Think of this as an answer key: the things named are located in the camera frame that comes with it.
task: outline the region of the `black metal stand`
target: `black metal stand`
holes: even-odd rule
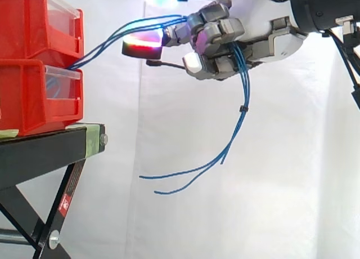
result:
[[[76,125],[66,131],[0,139],[0,211],[17,231],[0,230],[0,243],[30,245],[34,259],[70,259],[60,232],[88,157],[103,152],[104,125]],[[17,184],[67,166],[46,222]]]

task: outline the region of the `red storage bin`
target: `red storage bin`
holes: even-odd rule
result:
[[[0,131],[62,130],[83,118],[83,74],[39,60],[0,60]]]
[[[61,0],[0,0],[0,59],[66,68],[84,56],[83,13]]]

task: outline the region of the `blue cable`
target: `blue cable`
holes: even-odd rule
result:
[[[81,63],[75,63],[73,66],[69,67],[68,69],[70,70],[75,70],[75,69],[79,69],[81,67],[83,67],[84,65],[86,65],[87,63],[91,62],[92,60],[96,59],[97,57],[99,57],[100,54],[102,54],[107,48],[109,48],[114,42],[116,42],[117,40],[119,40],[120,38],[128,35],[128,34],[133,34],[133,33],[139,33],[139,32],[147,32],[147,31],[152,31],[152,30],[158,30],[160,28],[163,28],[163,27],[167,27],[167,26],[171,26],[171,25],[174,25],[174,24],[179,24],[179,23],[183,23],[185,22],[186,20],[182,19],[182,20],[173,20],[173,21],[170,21],[168,23],[165,23],[165,24],[162,24],[162,25],[159,25],[159,24],[156,24],[156,25],[150,25],[152,27],[149,27],[149,26],[140,26],[138,28],[134,28],[134,29],[131,29],[131,30],[127,30],[121,34],[118,34],[114,37],[112,37],[111,39],[108,39],[106,40],[104,43],[102,43],[101,45],[99,45],[96,49],[94,49],[92,52],[90,53],[94,53],[95,50],[99,49],[98,52],[92,56],[89,60],[86,60],[86,61],[83,61]]]
[[[244,88],[244,97],[245,97],[244,107],[248,108],[249,104],[250,104],[250,76],[249,76],[249,72],[248,72],[248,67],[246,65],[245,58],[244,58],[239,46],[236,43],[233,43],[232,47],[233,47],[233,50],[234,50],[234,53],[235,53],[236,62],[237,62],[237,65],[238,65],[242,85],[243,85],[243,88]],[[202,176],[205,172],[207,172],[208,170],[213,168],[221,159],[222,159],[221,164],[223,164],[223,162],[224,162],[224,160],[225,160],[225,158],[226,158],[226,156],[227,156],[227,154],[228,154],[228,152],[229,152],[229,150],[231,148],[231,145],[232,145],[234,139],[236,138],[237,134],[239,133],[239,131],[241,129],[241,126],[242,126],[242,124],[244,122],[246,113],[247,113],[247,110],[244,110],[244,111],[241,112],[241,115],[239,117],[239,120],[238,120],[238,122],[236,124],[235,130],[233,132],[233,135],[232,135],[231,140],[228,143],[228,145],[224,148],[224,150],[215,159],[213,159],[208,164],[206,164],[204,166],[201,166],[199,168],[196,168],[196,169],[189,170],[189,171],[177,172],[177,173],[172,173],[172,174],[164,175],[164,176],[140,176],[140,178],[147,179],[147,180],[164,179],[164,178],[168,178],[168,177],[174,177],[174,176],[185,175],[185,174],[188,174],[188,173],[197,172],[197,171],[200,171],[200,170],[204,169],[198,175],[196,175],[188,184],[186,184],[185,186],[183,186],[180,189],[169,191],[169,192],[154,191],[154,193],[159,194],[159,195],[170,195],[170,194],[178,193],[180,191],[185,190],[191,184],[193,184],[200,176]]]
[[[167,21],[167,22],[164,22],[164,23],[156,23],[156,24],[151,24],[151,25],[138,26],[138,27],[135,27],[135,28],[132,28],[132,29],[125,30],[122,33],[119,33],[122,29],[126,28],[127,26],[129,26],[131,24],[138,23],[138,22],[143,22],[143,21],[149,21],[149,20],[164,19],[164,18],[167,18],[167,17],[176,17],[177,19]],[[83,58],[81,58],[78,61],[76,61],[75,63],[73,63],[67,69],[75,70],[75,69],[83,67],[87,63],[89,63],[92,60],[94,60],[95,58],[97,58],[109,46],[111,46],[115,41],[117,41],[118,39],[124,37],[125,35],[138,33],[138,32],[146,32],[146,31],[158,30],[158,29],[165,28],[167,26],[171,26],[171,25],[174,25],[174,24],[183,23],[186,20],[187,20],[186,17],[182,16],[182,15],[166,15],[166,16],[159,16],[159,17],[151,17],[151,18],[140,19],[140,20],[133,21],[131,23],[127,23],[124,26],[122,26],[121,28],[119,28],[118,30],[116,30],[115,32],[113,32],[113,34],[106,41],[104,41],[103,43],[98,45],[91,52],[89,52]],[[93,57],[91,57],[89,60],[84,61],[86,58],[88,58],[90,55],[95,53],[97,50],[98,50],[98,52]]]

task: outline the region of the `robotic arm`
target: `robotic arm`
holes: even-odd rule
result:
[[[238,72],[231,42],[254,68],[294,54],[308,33],[343,25],[354,34],[359,20],[360,0],[217,0],[166,28],[163,45],[190,43],[194,52],[183,58],[187,73],[224,80]]]

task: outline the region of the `white fabric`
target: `white fabric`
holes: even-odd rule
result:
[[[141,0],[65,1],[84,10],[88,51],[144,12]],[[201,4],[145,15],[189,14]],[[164,60],[181,63],[188,51],[166,49]],[[118,43],[84,69],[85,120],[106,124],[110,141],[87,161],[64,224],[73,259],[359,258],[360,113],[330,39],[311,35],[289,59],[252,70],[250,111],[225,165],[172,196],[152,191],[195,175],[138,175],[218,155],[239,117],[240,79],[199,82],[120,52]],[[62,173],[20,187],[43,218]],[[31,249],[0,245],[0,258],[31,258]]]

